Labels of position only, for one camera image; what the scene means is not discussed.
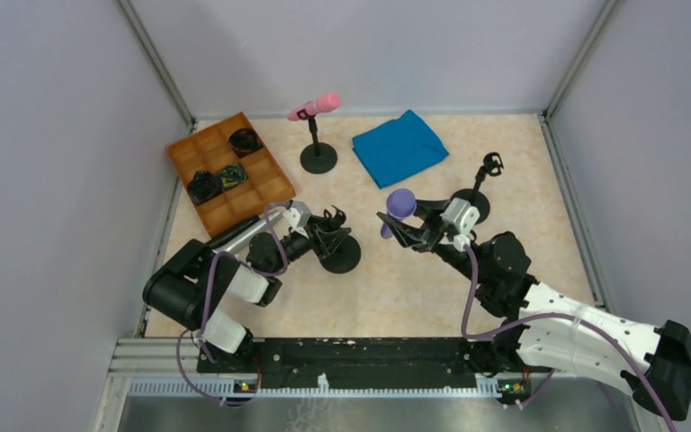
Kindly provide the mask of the purple microphone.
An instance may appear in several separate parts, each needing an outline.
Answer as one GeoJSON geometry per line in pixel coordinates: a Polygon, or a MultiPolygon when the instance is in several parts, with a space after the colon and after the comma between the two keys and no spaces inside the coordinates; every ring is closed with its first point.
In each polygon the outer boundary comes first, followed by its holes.
{"type": "Polygon", "coordinates": [[[400,221],[413,216],[417,209],[417,198],[408,188],[399,188],[391,192],[386,200],[387,213],[400,221]]]}

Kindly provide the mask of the pink microphone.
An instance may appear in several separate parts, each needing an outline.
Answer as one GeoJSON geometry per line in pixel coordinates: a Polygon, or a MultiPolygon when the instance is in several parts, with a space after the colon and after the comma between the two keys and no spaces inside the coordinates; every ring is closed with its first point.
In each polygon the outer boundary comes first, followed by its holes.
{"type": "Polygon", "coordinates": [[[338,92],[329,92],[304,103],[299,108],[291,110],[287,115],[287,120],[291,122],[306,121],[321,113],[331,113],[339,108],[342,103],[341,95],[338,92]]]}

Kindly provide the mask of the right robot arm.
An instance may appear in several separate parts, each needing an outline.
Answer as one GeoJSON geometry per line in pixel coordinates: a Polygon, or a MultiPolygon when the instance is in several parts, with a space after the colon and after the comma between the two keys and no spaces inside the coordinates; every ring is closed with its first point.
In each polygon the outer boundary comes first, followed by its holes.
{"type": "Polygon", "coordinates": [[[513,338],[524,366],[561,370],[613,387],[668,424],[691,403],[691,332],[674,320],[655,326],[574,300],[529,274],[531,260],[512,232],[476,243],[478,209],[455,197],[418,201],[412,227],[378,213],[393,237],[432,253],[471,283],[461,331],[468,340],[513,338]]]}

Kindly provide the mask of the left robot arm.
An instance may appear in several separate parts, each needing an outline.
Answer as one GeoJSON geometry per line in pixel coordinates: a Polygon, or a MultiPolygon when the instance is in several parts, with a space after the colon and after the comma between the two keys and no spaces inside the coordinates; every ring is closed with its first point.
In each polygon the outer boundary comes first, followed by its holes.
{"type": "Polygon", "coordinates": [[[149,278],[142,299],[193,333],[209,353],[241,356],[251,343],[251,332],[220,309],[223,297],[269,305],[281,289],[283,272],[308,253],[332,274],[355,270],[362,250],[345,221],[340,210],[293,216],[284,237],[270,229],[253,235],[245,260],[193,239],[149,278]]]}

